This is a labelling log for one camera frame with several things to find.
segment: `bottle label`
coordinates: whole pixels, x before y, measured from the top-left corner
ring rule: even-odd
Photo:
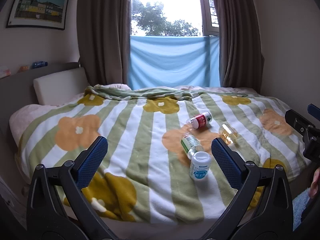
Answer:
[[[203,179],[208,173],[208,170],[208,166],[196,166],[193,162],[191,162],[189,174],[194,179]]]
[[[200,142],[191,134],[184,136],[181,140],[181,145],[186,153],[193,147],[200,145]]]
[[[205,126],[207,123],[211,122],[212,117],[209,112],[204,112],[203,114],[198,114],[195,116],[196,120],[198,121],[199,127]]]

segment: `human hand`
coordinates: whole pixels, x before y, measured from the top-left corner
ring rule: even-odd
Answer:
[[[315,171],[315,174],[313,175],[313,181],[312,184],[310,186],[310,191],[309,191],[309,197],[310,198],[314,198],[314,196],[317,194],[318,189],[319,189],[319,177],[320,177],[320,168],[318,168]]]

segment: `framed picture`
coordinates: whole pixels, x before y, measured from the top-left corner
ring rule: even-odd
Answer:
[[[15,0],[8,19],[10,27],[64,30],[68,0]]]

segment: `clear bottle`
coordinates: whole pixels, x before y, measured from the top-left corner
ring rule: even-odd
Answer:
[[[204,148],[197,138],[189,132],[182,136],[180,143],[189,159],[191,159],[196,152],[204,151]]]
[[[202,126],[205,126],[207,123],[211,122],[212,116],[209,112],[204,112],[198,114],[194,117],[189,118],[186,121],[186,124],[191,124],[194,129],[198,129]]]
[[[204,179],[211,165],[211,156],[206,152],[196,152],[191,158],[189,175],[194,180]]]
[[[234,143],[238,137],[238,133],[226,123],[220,126],[219,134],[226,144]]]

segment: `tree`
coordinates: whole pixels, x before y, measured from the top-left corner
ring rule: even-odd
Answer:
[[[199,30],[185,20],[175,20],[173,23],[164,17],[163,3],[150,2],[144,6],[139,0],[132,0],[131,20],[146,32],[146,36],[198,36]]]

